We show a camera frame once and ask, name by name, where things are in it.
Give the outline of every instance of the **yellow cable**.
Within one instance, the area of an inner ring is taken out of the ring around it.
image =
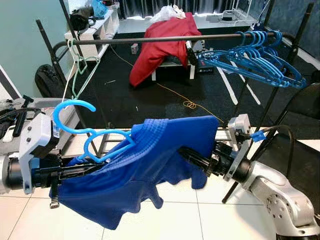
[[[217,116],[214,115],[212,112],[210,112],[210,111],[209,111],[208,109],[206,109],[204,106],[202,106],[202,105],[200,105],[200,104],[194,103],[194,102],[191,101],[190,99],[186,98],[185,96],[177,93],[176,91],[174,91],[174,90],[172,90],[172,89],[170,89],[170,88],[168,88],[168,87],[166,87],[166,86],[163,86],[163,85],[161,85],[161,84],[159,84],[159,83],[156,83],[156,84],[157,84],[158,86],[160,86],[160,87],[162,87],[162,88],[164,88],[164,89],[167,89],[167,90],[169,90],[170,92],[175,93],[175,94],[177,94],[178,96],[186,99],[187,101],[184,101],[184,102],[183,102],[183,106],[185,106],[185,107],[187,107],[187,108],[190,108],[190,109],[195,109],[196,107],[200,107],[200,108],[206,110],[206,111],[207,111],[209,114],[211,114],[212,116],[216,117],[218,120],[220,120],[220,121],[224,124],[224,121],[222,121],[219,117],[217,117]]]

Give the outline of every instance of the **blue plastic hanger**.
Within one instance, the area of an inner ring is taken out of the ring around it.
[[[64,101],[64,102],[58,104],[53,111],[53,120],[54,120],[55,124],[57,125],[57,127],[59,127],[60,129],[64,130],[65,132],[71,133],[71,134],[85,134],[85,133],[91,134],[91,136],[88,137],[88,139],[85,141],[85,143],[83,145],[84,154],[82,154],[81,156],[78,156],[77,157],[78,159],[83,160],[84,158],[89,157],[97,163],[102,163],[102,162],[106,161],[107,159],[110,159],[115,155],[123,153],[124,151],[126,151],[136,145],[136,143],[130,137],[131,131],[122,131],[122,130],[118,130],[118,129],[105,129],[105,130],[101,130],[101,131],[97,132],[92,128],[72,129],[72,128],[69,128],[69,127],[63,125],[59,119],[59,113],[62,109],[64,109],[67,106],[70,106],[70,105],[83,106],[83,107],[89,109],[91,112],[95,112],[96,108],[92,104],[90,104],[86,101],[67,100],[67,101]],[[105,134],[121,134],[129,141],[129,144],[116,150],[116,151],[108,153],[101,158],[96,157],[95,155],[93,155],[89,151],[89,144],[94,138],[101,136],[101,135],[105,135]]]

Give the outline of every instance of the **black chair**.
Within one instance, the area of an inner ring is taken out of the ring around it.
[[[316,120],[320,120],[320,83],[314,83],[300,90],[293,96],[274,125],[279,125],[288,112],[301,114]],[[259,161],[286,175],[289,161],[290,139],[288,136],[276,131],[267,134],[258,150],[254,153],[251,161]],[[320,152],[295,140],[293,158],[291,162],[290,175],[288,177],[291,185],[307,195],[314,211],[320,213]],[[225,198],[225,203],[233,190],[235,182]]]

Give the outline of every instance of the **teal wall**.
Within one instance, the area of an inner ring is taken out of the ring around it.
[[[64,40],[67,22],[59,0],[3,0],[0,3],[0,65],[19,92],[30,97],[41,97],[34,80],[37,68],[51,64],[36,19],[41,20],[52,45]],[[70,55],[66,54],[60,64],[66,75],[72,66]]]

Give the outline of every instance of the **black curtain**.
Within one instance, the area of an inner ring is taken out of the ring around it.
[[[177,5],[185,13],[222,13],[228,0],[120,0],[122,18],[154,16],[163,6]]]

